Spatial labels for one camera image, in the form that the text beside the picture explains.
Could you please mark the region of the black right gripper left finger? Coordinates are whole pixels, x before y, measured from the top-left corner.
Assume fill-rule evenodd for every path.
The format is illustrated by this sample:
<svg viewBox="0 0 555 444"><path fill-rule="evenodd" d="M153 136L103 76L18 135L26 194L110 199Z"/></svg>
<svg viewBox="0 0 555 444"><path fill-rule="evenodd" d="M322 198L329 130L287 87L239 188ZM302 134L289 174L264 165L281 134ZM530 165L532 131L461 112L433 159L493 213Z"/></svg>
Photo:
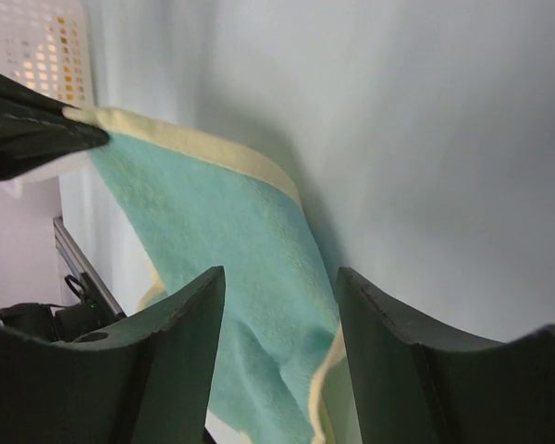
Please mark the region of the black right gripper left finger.
<svg viewBox="0 0 555 444"><path fill-rule="evenodd" d="M225 301L214 266L72 342L0 326L0 443L209 443Z"/></svg>

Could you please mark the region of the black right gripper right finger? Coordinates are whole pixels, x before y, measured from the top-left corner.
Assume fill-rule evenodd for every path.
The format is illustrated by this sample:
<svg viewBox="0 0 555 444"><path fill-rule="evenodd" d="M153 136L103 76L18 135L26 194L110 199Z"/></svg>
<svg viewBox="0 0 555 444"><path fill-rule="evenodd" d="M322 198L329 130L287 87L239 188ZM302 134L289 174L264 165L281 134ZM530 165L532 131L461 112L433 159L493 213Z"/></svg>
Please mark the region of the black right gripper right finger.
<svg viewBox="0 0 555 444"><path fill-rule="evenodd" d="M555 325L507 343L342 267L336 294L365 443L555 443Z"/></svg>

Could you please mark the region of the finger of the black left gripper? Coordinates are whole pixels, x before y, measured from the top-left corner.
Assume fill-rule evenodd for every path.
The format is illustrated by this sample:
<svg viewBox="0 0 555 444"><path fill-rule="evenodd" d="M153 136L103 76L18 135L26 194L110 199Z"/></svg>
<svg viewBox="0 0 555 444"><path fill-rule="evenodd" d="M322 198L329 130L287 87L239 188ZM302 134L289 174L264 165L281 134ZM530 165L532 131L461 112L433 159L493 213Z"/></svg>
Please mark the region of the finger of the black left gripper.
<svg viewBox="0 0 555 444"><path fill-rule="evenodd" d="M109 143L104 130L66 118L64 108L0 74L0 182Z"/></svg>

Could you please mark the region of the green towel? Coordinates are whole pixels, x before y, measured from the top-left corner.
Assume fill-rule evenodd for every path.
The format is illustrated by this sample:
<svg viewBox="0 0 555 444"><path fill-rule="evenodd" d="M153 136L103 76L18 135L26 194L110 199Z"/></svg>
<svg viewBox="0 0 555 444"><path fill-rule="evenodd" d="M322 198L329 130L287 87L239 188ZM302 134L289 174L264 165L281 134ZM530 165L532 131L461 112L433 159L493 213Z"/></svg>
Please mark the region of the green towel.
<svg viewBox="0 0 555 444"><path fill-rule="evenodd" d="M332 442L323 387L345 348L292 179L254 149L194 129L111 107L64 114L109 134L90 158L154 267L144 305L225 270L211 412L252 443Z"/></svg>

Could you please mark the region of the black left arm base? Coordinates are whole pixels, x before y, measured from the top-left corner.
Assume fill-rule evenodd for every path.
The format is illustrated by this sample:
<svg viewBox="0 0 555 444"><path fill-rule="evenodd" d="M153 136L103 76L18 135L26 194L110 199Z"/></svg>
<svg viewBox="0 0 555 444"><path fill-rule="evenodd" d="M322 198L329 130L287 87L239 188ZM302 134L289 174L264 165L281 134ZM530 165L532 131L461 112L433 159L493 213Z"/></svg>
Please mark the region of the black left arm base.
<svg viewBox="0 0 555 444"><path fill-rule="evenodd" d="M97 287L88 273L66 275L64 281L78 302L72 305L24 302L0 309L0 322L48 342L71 342L125 319L115 300Z"/></svg>

